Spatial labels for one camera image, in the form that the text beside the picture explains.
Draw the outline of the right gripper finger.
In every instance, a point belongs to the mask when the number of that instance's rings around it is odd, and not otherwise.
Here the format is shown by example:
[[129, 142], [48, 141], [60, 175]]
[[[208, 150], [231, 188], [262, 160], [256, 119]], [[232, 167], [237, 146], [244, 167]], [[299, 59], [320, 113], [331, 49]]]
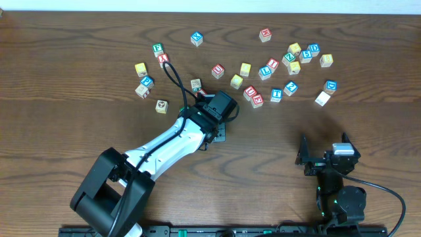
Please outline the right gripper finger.
[[343, 132], [342, 133], [342, 135], [341, 135], [341, 140], [342, 140], [342, 142], [344, 143], [344, 145], [345, 145], [345, 148], [343, 149], [343, 151], [342, 151], [342, 153], [344, 154], [344, 155], [353, 155], [353, 156], [356, 156], [356, 157], [360, 157], [361, 156], [361, 154], [360, 154], [360, 152], [358, 151], [358, 149], [351, 143], [351, 141], [350, 141], [350, 139], [349, 139], [349, 137], [348, 137], [348, 135], [345, 133], [345, 132]]
[[310, 153], [309, 147], [307, 143], [307, 139], [304, 134], [301, 135], [300, 139], [300, 146], [298, 150], [298, 154], [296, 156], [295, 164], [296, 165], [305, 165], [306, 163], [310, 162]]

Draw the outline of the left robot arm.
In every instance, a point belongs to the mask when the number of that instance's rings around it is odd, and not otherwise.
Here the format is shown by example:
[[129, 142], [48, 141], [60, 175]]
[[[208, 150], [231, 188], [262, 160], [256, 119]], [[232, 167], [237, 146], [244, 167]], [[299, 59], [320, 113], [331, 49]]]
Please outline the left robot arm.
[[176, 122], [149, 143], [120, 153], [110, 147], [90, 168], [70, 201], [100, 236], [141, 236], [138, 224], [156, 179], [181, 158], [212, 143], [239, 105], [223, 91], [200, 94]]

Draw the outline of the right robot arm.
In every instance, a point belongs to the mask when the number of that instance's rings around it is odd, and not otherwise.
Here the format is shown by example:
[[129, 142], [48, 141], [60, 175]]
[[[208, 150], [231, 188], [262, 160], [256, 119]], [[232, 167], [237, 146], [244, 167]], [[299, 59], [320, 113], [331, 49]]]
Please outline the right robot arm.
[[341, 142], [332, 144], [331, 150], [325, 151], [322, 157], [311, 156], [307, 139], [301, 136], [295, 164], [304, 166], [304, 175], [317, 178], [316, 204], [323, 216], [319, 232], [327, 234], [333, 228], [356, 228], [364, 220], [365, 190], [343, 184], [359, 158], [360, 153], [346, 133], [342, 133]]

